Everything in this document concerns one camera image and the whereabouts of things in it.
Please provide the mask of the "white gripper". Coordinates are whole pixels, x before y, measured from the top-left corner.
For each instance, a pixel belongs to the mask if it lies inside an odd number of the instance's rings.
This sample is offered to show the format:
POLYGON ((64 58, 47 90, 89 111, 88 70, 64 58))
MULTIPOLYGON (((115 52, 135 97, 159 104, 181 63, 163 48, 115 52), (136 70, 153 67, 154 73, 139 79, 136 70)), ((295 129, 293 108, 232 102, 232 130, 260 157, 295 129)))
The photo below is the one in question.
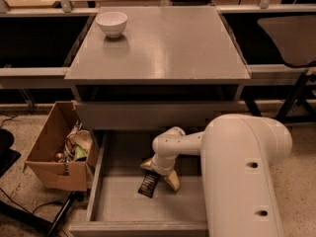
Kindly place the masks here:
POLYGON ((175 169, 175 157, 162 157, 154 155, 151 159, 147 159, 140 164, 141 169, 147 171, 155 171, 156 173, 165 176, 165 182, 176 192, 179 187, 179 179, 175 169))

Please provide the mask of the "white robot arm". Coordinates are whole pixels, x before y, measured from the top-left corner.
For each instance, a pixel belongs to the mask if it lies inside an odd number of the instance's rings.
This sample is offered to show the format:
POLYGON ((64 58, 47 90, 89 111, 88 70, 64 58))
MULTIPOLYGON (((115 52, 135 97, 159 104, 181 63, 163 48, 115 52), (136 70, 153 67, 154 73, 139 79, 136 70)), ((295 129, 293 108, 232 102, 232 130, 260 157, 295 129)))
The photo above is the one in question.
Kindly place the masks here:
POLYGON ((292 149, 288 129, 272 118, 229 114, 201 132, 175 126, 156 136, 140 167, 177 190, 179 155, 198 155, 209 237, 284 237, 270 167, 292 149))

